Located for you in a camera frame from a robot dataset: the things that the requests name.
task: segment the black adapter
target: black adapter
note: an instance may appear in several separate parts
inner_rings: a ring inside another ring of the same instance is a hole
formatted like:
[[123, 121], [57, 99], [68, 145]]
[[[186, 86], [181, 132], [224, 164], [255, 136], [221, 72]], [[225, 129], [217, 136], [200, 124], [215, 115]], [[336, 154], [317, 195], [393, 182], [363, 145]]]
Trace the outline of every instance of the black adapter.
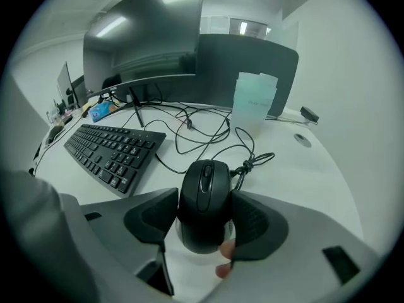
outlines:
[[312, 110], [307, 107], [302, 107], [300, 114], [311, 122], [318, 122], [319, 116], [317, 116]]

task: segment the white desk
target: white desk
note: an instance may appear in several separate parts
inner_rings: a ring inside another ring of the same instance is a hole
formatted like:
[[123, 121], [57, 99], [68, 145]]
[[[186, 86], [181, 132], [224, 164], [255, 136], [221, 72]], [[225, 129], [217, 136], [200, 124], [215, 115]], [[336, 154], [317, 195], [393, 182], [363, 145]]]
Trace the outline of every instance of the white desk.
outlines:
[[[122, 111], [95, 124], [119, 128], [132, 113], [132, 110]], [[154, 119], [162, 119], [174, 130], [180, 124], [176, 119], [152, 108], [142, 109], [141, 116], [145, 124]], [[221, 117], [207, 112], [200, 112], [192, 116], [195, 127], [210, 134], [215, 133], [222, 123], [223, 118], [219, 118]], [[82, 119], [68, 134], [62, 137], [60, 142], [47, 151], [37, 169], [36, 176], [50, 182], [60, 193], [76, 196], [82, 205], [117, 199], [118, 197], [104, 188], [101, 183], [84, 173], [63, 147], [75, 130], [85, 123], [93, 124], [90, 117]], [[246, 176], [242, 190], [268, 195], [321, 211], [335, 219], [358, 238], [363, 239], [359, 216], [351, 192], [338, 167], [322, 144], [305, 126], [273, 121], [267, 121], [266, 124], [268, 127], [265, 132], [255, 139], [255, 154], [274, 152], [276, 157], [263, 166], [254, 168]], [[133, 116], [125, 127], [141, 129], [136, 116]], [[147, 129], [167, 134], [166, 140], [157, 153], [173, 169], [187, 169], [202, 149], [187, 155], [178, 155], [174, 147], [174, 134], [164, 124], [155, 122]], [[300, 145], [294, 138], [295, 133], [305, 136], [311, 142], [312, 147], [305, 148]], [[182, 128], [181, 134], [195, 140], [209, 140], [195, 131], [188, 131], [185, 126]], [[211, 158], [219, 150], [239, 143], [238, 138], [230, 134], [222, 143], [211, 145], [202, 159]], [[190, 149], [192, 146], [196, 146], [196, 144], [180, 140], [181, 150]], [[219, 155], [216, 160], [226, 162], [230, 169], [235, 169], [242, 165], [247, 158], [247, 150], [234, 148]], [[136, 189], [136, 194], [165, 187], [181, 189], [183, 178], [184, 175], [167, 170], [154, 158]], [[226, 263], [227, 260], [217, 252], [209, 255], [197, 255], [189, 252], [179, 241], [174, 225], [165, 239], [165, 244], [167, 266], [176, 299], [197, 302], [220, 283], [220, 279], [215, 276], [215, 266]]]

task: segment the keyboard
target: keyboard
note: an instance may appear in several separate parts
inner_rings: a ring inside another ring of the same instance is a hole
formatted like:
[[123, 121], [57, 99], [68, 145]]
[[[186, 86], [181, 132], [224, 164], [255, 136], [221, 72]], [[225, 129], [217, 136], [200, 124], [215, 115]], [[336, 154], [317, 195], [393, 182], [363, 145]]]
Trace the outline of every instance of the keyboard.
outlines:
[[136, 186], [166, 135], [83, 124], [64, 147], [94, 179], [121, 198]]

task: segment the ceiling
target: ceiling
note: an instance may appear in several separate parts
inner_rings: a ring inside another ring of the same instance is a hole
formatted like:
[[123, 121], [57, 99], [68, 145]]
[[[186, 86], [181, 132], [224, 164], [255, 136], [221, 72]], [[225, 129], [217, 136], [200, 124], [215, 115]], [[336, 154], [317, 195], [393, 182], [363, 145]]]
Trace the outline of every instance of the ceiling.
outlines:
[[[46, 0], [25, 27], [13, 52], [14, 58], [52, 44], [81, 39], [91, 24], [119, 1]], [[204, 0], [205, 3], [245, 4], [272, 13], [282, 7], [282, 0]]]

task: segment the curved monitor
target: curved monitor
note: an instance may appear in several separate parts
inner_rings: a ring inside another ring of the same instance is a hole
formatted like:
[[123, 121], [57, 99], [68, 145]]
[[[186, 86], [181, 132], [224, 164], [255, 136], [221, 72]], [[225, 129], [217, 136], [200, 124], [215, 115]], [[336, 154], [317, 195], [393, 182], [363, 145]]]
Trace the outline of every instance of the curved monitor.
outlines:
[[195, 74], [201, 10], [202, 0], [116, 4], [85, 35], [86, 88], [97, 92], [144, 78]]

